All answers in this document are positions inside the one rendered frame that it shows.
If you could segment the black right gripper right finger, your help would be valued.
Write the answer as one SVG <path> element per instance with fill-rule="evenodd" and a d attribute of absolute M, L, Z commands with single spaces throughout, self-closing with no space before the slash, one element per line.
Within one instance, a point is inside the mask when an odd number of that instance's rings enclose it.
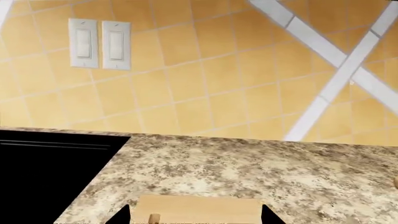
<path fill-rule="evenodd" d="M 286 224 L 267 205 L 262 205 L 261 221 L 262 224 Z"/>

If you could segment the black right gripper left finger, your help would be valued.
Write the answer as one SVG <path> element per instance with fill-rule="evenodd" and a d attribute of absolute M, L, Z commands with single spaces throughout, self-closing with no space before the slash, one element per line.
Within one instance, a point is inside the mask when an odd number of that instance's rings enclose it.
<path fill-rule="evenodd" d="M 116 212 L 106 224 L 130 224 L 131 214 L 129 205 L 123 206 L 118 212 Z"/>

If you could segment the light wooden cutting board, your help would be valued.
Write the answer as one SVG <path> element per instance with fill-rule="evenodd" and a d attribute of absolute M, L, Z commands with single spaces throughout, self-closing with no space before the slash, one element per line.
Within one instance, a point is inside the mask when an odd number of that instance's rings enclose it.
<path fill-rule="evenodd" d="M 163 224 L 262 224 L 258 199 L 143 195 L 132 211 L 132 223 L 148 223 L 151 214 Z"/>

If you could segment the black cooktop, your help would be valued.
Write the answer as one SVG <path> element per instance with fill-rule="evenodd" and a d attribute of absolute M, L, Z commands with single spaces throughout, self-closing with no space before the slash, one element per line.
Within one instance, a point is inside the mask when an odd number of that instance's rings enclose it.
<path fill-rule="evenodd" d="M 0 224 L 54 224 L 128 140 L 0 130 Z"/>

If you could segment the white wall light switch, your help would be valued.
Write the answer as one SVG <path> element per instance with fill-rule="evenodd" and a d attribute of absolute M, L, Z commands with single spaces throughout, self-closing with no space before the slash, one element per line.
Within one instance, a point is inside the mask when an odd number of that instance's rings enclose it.
<path fill-rule="evenodd" d="M 102 65 L 105 69 L 131 69 L 131 23 L 102 22 Z"/>
<path fill-rule="evenodd" d="M 99 68 L 97 21 L 68 19 L 70 66 Z"/>

